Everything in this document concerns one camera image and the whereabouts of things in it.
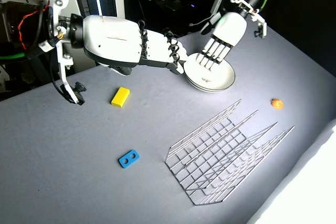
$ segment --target metal wire rack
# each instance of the metal wire rack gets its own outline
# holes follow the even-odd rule
[[[293,129],[258,145],[258,140],[278,123],[246,137],[239,127],[258,111],[234,124],[228,117],[240,102],[235,102],[169,149],[166,165],[195,205],[225,200]]]

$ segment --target yellow block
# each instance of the yellow block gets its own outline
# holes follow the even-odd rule
[[[113,97],[111,104],[121,108],[124,105],[129,94],[130,94],[129,89],[120,87],[116,95]]]

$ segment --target gray table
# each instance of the gray table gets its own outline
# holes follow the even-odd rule
[[[67,103],[51,84],[0,103],[0,223],[245,223],[312,144],[336,111],[336,79],[273,30],[255,24],[227,60],[228,90],[209,94],[166,69],[136,67],[129,77],[96,67],[69,78],[88,91]],[[189,53],[207,37],[181,38]],[[110,105],[119,86],[131,94]],[[272,98],[285,102],[282,111]],[[296,128],[225,202],[193,206],[164,164],[169,147],[237,101],[232,119],[256,109],[248,135],[273,122],[270,136]],[[117,159],[136,149],[140,160]]]

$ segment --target blue block with holes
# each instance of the blue block with holes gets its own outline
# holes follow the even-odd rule
[[[119,163],[122,168],[127,168],[132,165],[135,161],[139,159],[139,154],[136,150],[131,150],[130,152],[126,153],[119,159]]]

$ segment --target bolt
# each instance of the bolt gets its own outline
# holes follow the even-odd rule
[[[62,0],[56,0],[56,5],[62,6],[63,5],[63,1]]]
[[[69,60],[69,59],[71,59],[71,56],[70,56],[70,54],[64,54],[64,55],[63,55],[63,58]]]

